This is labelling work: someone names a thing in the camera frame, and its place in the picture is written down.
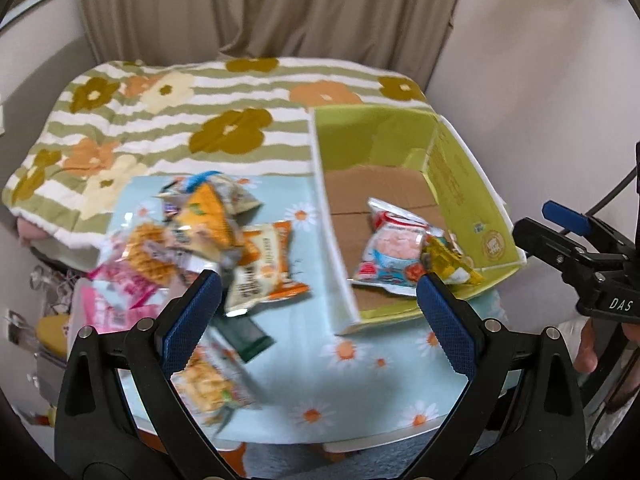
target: floral blanket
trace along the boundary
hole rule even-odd
[[[2,201],[72,249],[99,247],[134,176],[310,174],[308,108],[361,103],[429,107],[412,80],[347,61],[105,63],[62,92]]]

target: box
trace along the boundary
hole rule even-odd
[[[462,248],[484,281],[452,286],[457,298],[476,296],[525,264],[504,203],[440,115],[376,105],[324,106],[313,110],[310,132],[334,333],[422,315],[414,298],[348,282],[372,234],[370,196],[423,216]]]

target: curtain fold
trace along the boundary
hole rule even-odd
[[[78,0],[99,62],[331,57],[425,87],[456,0]]]

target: light blue tablecloth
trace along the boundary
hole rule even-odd
[[[160,202],[150,198],[168,177],[139,177],[124,190],[112,219],[115,229],[127,212],[144,207],[160,218]],[[253,318],[276,344],[249,362],[260,410],[238,410],[217,438],[237,442],[294,444],[334,442],[389,433],[446,415],[466,378],[456,374],[424,319],[336,338],[329,325],[322,282],[316,199],[311,177],[247,177],[246,185],[264,202],[252,223],[294,218],[290,244],[295,278],[312,294],[271,304]],[[498,293],[473,299],[483,317],[505,320]],[[130,376],[123,386],[133,415],[146,418]],[[204,428],[207,436],[212,431]]]

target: finger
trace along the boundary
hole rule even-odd
[[[574,368],[582,374],[592,373],[598,366],[598,356],[594,350],[596,333],[591,319],[584,325],[580,333],[580,348],[574,361]]]
[[[622,332],[629,341],[640,343],[640,325],[632,325],[630,323],[622,324]]]

